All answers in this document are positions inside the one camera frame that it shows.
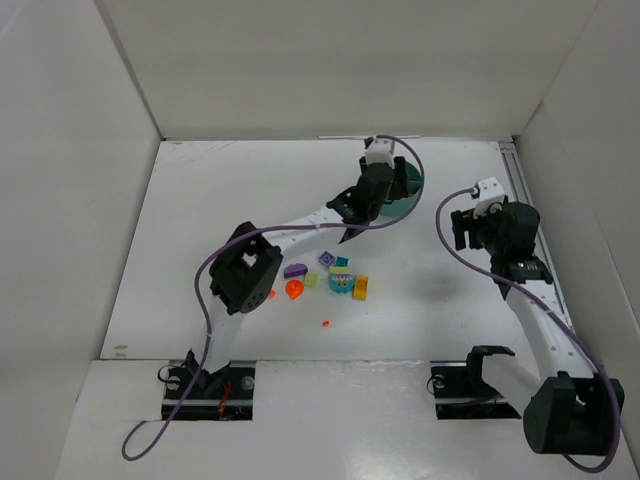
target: small orange piece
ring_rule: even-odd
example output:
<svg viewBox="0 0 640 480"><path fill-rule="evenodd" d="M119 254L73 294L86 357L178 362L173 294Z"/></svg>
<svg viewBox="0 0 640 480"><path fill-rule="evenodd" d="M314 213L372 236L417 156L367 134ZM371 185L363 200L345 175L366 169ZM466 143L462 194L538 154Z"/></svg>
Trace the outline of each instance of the small orange piece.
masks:
<svg viewBox="0 0 640 480"><path fill-rule="evenodd" d="M284 290L287 292L287 295L289 295L291 300L295 300L302 295L302 292L304 292L304 283L300 280L290 280L287 282Z"/></svg>

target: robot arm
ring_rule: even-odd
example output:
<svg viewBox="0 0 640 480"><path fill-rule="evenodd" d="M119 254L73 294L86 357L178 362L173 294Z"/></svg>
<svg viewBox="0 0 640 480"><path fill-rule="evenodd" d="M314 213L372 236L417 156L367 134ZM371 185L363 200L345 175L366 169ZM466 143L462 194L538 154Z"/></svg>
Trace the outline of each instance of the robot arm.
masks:
<svg viewBox="0 0 640 480"><path fill-rule="evenodd" d="M476 206L451 214L456 250L467 245L491 255L491 272L522 284L543 299L568 327L546 265L535 256L540 215L530 205L509 202L496 178L476 185ZM525 437L536 453L604 455L611 443L609 397L601 379L574 344L519 290L497 282L533 351L538 377L505 347L474 347L467 357L467 380L491 387L522 416ZM624 392L612 379L618 407Z"/></svg>
<svg viewBox="0 0 640 480"><path fill-rule="evenodd" d="M361 175L356 185L327 202L326 206L285 226L369 225L387 201L407 196L405 159L394 157L393 152L394 142L390 140L366 139L364 156L359 161ZM255 228L250 222L243 223L230 240ZM213 324L210 354L202 358L202 339L198 338L185 361L192 374L202 364L199 386L206 390L215 373L229 364L244 316L268 297L283 261L346 242L363 231L348 227L274 231L257 235L220 255L209 269L212 292L209 314Z"/></svg>

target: small toy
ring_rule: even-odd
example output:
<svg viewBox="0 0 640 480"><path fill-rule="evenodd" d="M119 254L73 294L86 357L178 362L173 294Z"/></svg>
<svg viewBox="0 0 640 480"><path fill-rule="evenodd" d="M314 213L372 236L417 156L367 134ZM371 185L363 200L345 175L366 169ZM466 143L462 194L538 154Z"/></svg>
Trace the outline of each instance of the small toy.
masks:
<svg viewBox="0 0 640 480"><path fill-rule="evenodd" d="M300 280L290 280L284 287L284 291L287 292L291 300L295 300L304 292L304 283Z"/></svg>
<svg viewBox="0 0 640 480"><path fill-rule="evenodd" d="M366 300L368 287L369 277L365 277L364 275L357 275L356 284L353 288L353 298L355 298L356 300Z"/></svg>
<svg viewBox="0 0 640 480"><path fill-rule="evenodd" d="M329 288L336 293L349 293L353 290L355 280L353 275L338 274L329 277Z"/></svg>
<svg viewBox="0 0 640 480"><path fill-rule="evenodd" d="M322 255L320 255L320 257L318 258L318 261L320 262L320 265L322 265L323 267L329 268L331 265L333 265L333 261L335 259L336 257L331 255L329 252L324 252Z"/></svg>
<svg viewBox="0 0 640 480"><path fill-rule="evenodd" d="M345 274L345 273L349 273L349 267L333 266L333 267L329 267L329 271L333 274Z"/></svg>
<svg viewBox="0 0 640 480"><path fill-rule="evenodd" d="M294 263L284 269L284 278L301 277L307 273L309 269L304 263Z"/></svg>
<svg viewBox="0 0 640 480"><path fill-rule="evenodd" d="M318 274L309 272L304 276L305 287L315 288L318 286Z"/></svg>

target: black bracket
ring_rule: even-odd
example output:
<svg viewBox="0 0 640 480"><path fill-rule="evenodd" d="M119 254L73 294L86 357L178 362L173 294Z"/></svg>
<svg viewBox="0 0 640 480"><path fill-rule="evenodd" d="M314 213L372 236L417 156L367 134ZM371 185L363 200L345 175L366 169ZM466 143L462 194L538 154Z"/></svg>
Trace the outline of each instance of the black bracket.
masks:
<svg viewBox="0 0 640 480"><path fill-rule="evenodd" d="M251 222L236 228L229 240L254 231ZM211 293L227 306L227 313L249 313L264 302L282 263L280 247L262 235L248 238L229 248L209 268Z"/></svg>
<svg viewBox="0 0 640 480"><path fill-rule="evenodd" d="M431 377L439 380L440 388L434 389L438 398L488 398L498 392L482 380L482 361L490 355L515 354L507 347L478 345L467 354L465 363L431 362Z"/></svg>
<svg viewBox="0 0 640 480"><path fill-rule="evenodd" d="M161 410L163 420L180 400L197 367L190 351L183 365L168 369ZM255 364L252 363L227 365L215 373L202 371L175 420L251 420L254 384Z"/></svg>
<svg viewBox="0 0 640 480"><path fill-rule="evenodd" d="M622 411L624 391L611 379ZM613 434L611 402L602 379L549 377L524 412L524 433L536 453L605 455Z"/></svg>
<svg viewBox="0 0 640 480"><path fill-rule="evenodd" d="M506 347L481 345L473 347L466 362L431 362L430 383L439 420L520 418L499 392L482 380L483 359L490 355L514 353Z"/></svg>
<svg viewBox="0 0 640 480"><path fill-rule="evenodd" d="M532 206L505 199L493 213L474 217L473 209L457 211L451 214L451 221L456 250L466 248L468 235L469 248L484 248L491 255L492 273L517 283L530 280L553 283L551 272L534 254L540 215ZM506 298L510 287L495 283Z"/></svg>
<svg viewBox="0 0 640 480"><path fill-rule="evenodd" d="M364 140L365 149L372 141L373 138ZM386 163L367 165L365 157L361 157L358 162L361 172L358 182L327 202L327 208L338 212L344 223L369 225L378 218L383 205L409 196L406 160L404 157L394 157L393 162L393 168ZM348 228L340 243L362 232L361 229Z"/></svg>

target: cable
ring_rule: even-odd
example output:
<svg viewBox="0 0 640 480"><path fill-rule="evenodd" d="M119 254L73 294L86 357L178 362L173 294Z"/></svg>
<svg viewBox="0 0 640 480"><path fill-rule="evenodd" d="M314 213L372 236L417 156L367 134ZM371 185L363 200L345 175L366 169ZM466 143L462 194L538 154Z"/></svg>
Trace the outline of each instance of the cable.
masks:
<svg viewBox="0 0 640 480"><path fill-rule="evenodd" d="M586 472L586 473L603 472L609 467L609 465L611 465L611 462L613 462L613 459L616 455L616 451L618 450L618 444L620 443L620 409L618 408L618 399L613 390L613 385L611 384L611 380L607 376L607 373L605 372L604 366L602 365L602 363L595 357L595 355L591 352L589 347L575 333L571 331L571 329L567 326L567 324L563 322L560 319L560 317L555 312L553 312L541 298L531 293L522 285L516 282L512 282L511 280L501 277L500 275L496 275L495 273L492 273L488 270L480 268L474 265L473 263L469 262L468 260L465 260L460 255L458 255L458 253L451 247L451 245L449 245L449 243L447 242L446 238L442 233L442 225L441 225L440 217L442 216L442 209L444 208L444 206L454 198L467 193L471 194L474 191L475 191L474 188L467 188L464 190L460 190L458 192L452 193L451 195L446 197L444 200L442 200L442 202L440 202L440 205L438 205L438 208L436 209L436 232L438 233L438 238L440 239L440 242L442 242L442 245L444 246L444 248L446 248L447 251L453 256L453 258L455 258L458 262L463 264L465 267L468 267L471 270L478 272L481 275L484 275L485 277L489 277L492 280L500 282L504 285L508 285L511 288L515 288L516 290L518 290L519 292L527 296L538 307L540 307L543 312L545 312L547 315L549 315L549 317L551 317L551 320L553 320L553 322L558 326L558 328L562 330L562 333L564 333L567 337L569 337L569 339L580 350L582 350L582 353L584 354L584 356L593 364L593 367L595 368L596 373L598 373L598 375L600 376L600 379L602 380L605 391L607 392L607 396L609 397L609 401L611 403L611 416L613 417L613 434L611 437L611 445L609 446L609 451L605 455L604 460L602 460L602 462L595 467L587 467L585 465L581 465L578 462L576 462L574 459L569 457L568 455L564 455L564 457L569 461L569 463L571 463L571 465L573 465L578 470L581 470L583 472Z"/></svg>
<svg viewBox="0 0 640 480"><path fill-rule="evenodd" d="M424 165L422 164L422 160L420 159L420 156L411 147L411 145L409 145L407 142L405 142L401 138L394 137L393 135L377 135L377 137L399 143L409 151L409 153L413 156L414 160L418 164L418 170L420 171L420 177L422 178L422 186L420 187L420 190L418 190L418 193L416 193L416 201L414 202L414 204L411 205L411 207L401 216L396 217L393 220L382 223L380 225L353 225L349 223L321 223L319 225L289 225L289 226L276 225L273 227L257 228L251 232L247 232L225 243L222 247L220 247L218 250L216 250L211 255L209 255L204 262L202 262L202 265L200 265L198 267L198 270L196 270L195 278L193 281L193 288L196 292L196 298L198 299L198 304L202 309L202 314L204 315L204 321L206 324L206 331L207 331L205 341L204 341L204 350L202 353L203 359L207 358L209 355L209 347L211 346L211 337L213 336L213 327L211 324L211 316L209 315L209 311L207 310L207 306L205 304L204 298L202 297L202 292L200 291L200 277L202 277L202 274L206 270L207 266L211 262L213 262L216 259L216 257L218 257L218 255L225 252L227 249L231 248L232 246L237 245L238 243L244 242L245 240L251 237L262 235L268 232L277 232L282 230L316 230L317 228L345 228L345 229L352 228L356 230L380 230L382 228L391 227L392 225L395 225L396 223L404 220L411 214L411 212L413 212L413 210L415 210L415 208L418 206L418 203L420 202L420 199L422 198L422 192L424 191L424 184L425 184ZM171 410L171 413L165 420L164 424L158 431L157 435L154 437L151 443L147 446L147 448L145 448L142 452L138 453L137 455L129 455L127 453L127 445L129 444L129 441L131 440L133 435L140 429L140 427L146 424L147 421L143 420L142 422L138 423L129 432L127 437L124 439L124 442L122 442L122 448L120 449L120 453L122 454L122 457L125 460L129 462L134 462L136 460L139 460L142 457L144 457L147 453L149 453L151 450L153 450L153 448L157 445L157 443L160 441L160 439L164 435L164 432L167 430L167 428L169 428L169 424L173 421L178 411L182 407L184 401L186 400L186 398L189 396L189 393L193 389L193 386L195 385L196 380L198 379L198 377L200 376L200 373L202 372L202 363L204 362L200 362L200 364L198 365L198 368L196 368L196 371L194 372L193 376L191 377L191 381L187 384L187 387L182 393L180 400L178 400L178 403L176 403L175 406L173 407L173 410Z"/></svg>

